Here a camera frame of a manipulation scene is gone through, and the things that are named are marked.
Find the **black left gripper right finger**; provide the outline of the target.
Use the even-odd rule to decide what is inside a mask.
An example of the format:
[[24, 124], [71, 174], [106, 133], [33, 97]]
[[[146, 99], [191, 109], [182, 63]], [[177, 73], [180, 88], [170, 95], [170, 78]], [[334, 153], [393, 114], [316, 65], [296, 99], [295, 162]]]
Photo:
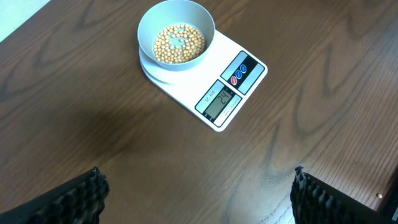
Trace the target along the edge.
[[393, 224], [395, 221], [295, 168], [290, 201], [295, 224]]

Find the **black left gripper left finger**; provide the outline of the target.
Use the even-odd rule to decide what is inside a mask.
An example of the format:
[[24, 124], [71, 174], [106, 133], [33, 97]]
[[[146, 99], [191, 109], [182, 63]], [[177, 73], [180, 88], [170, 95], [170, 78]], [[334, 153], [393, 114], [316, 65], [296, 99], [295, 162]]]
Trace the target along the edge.
[[98, 224], [109, 183], [97, 167], [1, 214], [2, 224]]

